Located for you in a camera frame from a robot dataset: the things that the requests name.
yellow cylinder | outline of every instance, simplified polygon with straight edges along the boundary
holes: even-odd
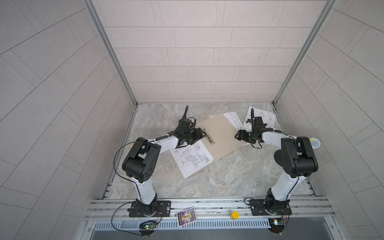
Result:
[[[233,211],[230,215],[232,220],[236,220],[239,218],[239,214],[236,211]]]

marble surface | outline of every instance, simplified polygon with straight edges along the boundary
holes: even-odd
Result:
[[[138,137],[153,139],[174,130],[184,113],[187,104],[141,104],[138,107],[127,142]],[[236,112],[244,121],[248,107],[273,112],[270,103],[192,103],[188,104],[187,117],[195,117],[197,122],[212,115]],[[275,128],[281,129],[275,121]],[[183,179],[172,159],[170,152],[160,154],[152,175],[154,189],[159,198],[168,197],[232,197],[265,195],[280,177],[283,171],[275,160],[273,153],[276,146],[261,143],[262,149],[246,145],[231,152],[218,161],[208,165],[194,175]],[[129,152],[124,148],[122,158],[117,166],[118,173],[126,176],[121,164]],[[107,194],[108,199],[134,199],[134,185],[115,175]],[[299,184],[292,195],[311,194],[309,185],[304,181]]]

blue and white mesh object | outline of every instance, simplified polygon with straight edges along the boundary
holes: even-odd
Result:
[[[311,141],[312,148],[319,148],[321,145],[320,140],[317,138],[311,137],[310,141]]]

clipboard metal clip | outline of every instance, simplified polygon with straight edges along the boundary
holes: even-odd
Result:
[[[209,134],[206,132],[205,128],[204,128],[204,132],[207,134],[205,137],[207,138],[208,142],[209,142],[211,145],[214,145],[214,144],[215,144],[215,141],[211,138],[211,136],[209,136]]]

metal corner post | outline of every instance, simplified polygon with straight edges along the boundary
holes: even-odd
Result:
[[[308,35],[307,40],[305,41],[303,47],[301,48],[299,54],[297,55],[297,57],[295,59],[295,62],[293,63],[290,71],[287,74],[287,77],[285,78],[285,80],[284,80],[284,82],[283,82],[279,92],[277,93],[275,99],[273,100],[273,104],[274,105],[276,105],[280,101],[281,96],[283,95],[284,91],[288,87],[288,84],[292,80],[294,74],[296,73],[297,69],[299,68],[301,62],[303,61],[303,59],[305,57],[305,55],[307,54],[307,52],[311,48],[314,40],[316,39],[317,35],[319,34],[319,32],[320,32],[321,28],[323,27],[325,21],[327,20],[327,18],[331,14],[333,6],[336,4],[336,2],[337,2],[337,0],[328,0],[325,3],[322,11],[320,12],[319,17],[316,20],[316,23],[314,24],[310,34]]]
[[[110,59],[112,61],[112,64],[113,64],[117,74],[119,75],[121,81],[123,82],[125,89],[128,91],[129,96],[131,97],[132,102],[134,103],[135,107],[137,107],[136,98],[132,92],[132,89],[129,87],[127,78],[125,77],[124,72],[121,69],[121,66],[120,66],[119,61],[116,57],[116,54],[113,51],[112,45],[111,45],[111,43],[107,37],[107,34],[103,28],[103,25],[101,24],[99,16],[97,15],[96,10],[93,6],[92,0],[83,0],[83,2],[84,2],[84,6],[85,6],[89,16],[91,17],[91,20],[92,20],[92,22],[96,28],[96,31],[100,36],[102,43],[106,47],[107,53],[110,56]]]

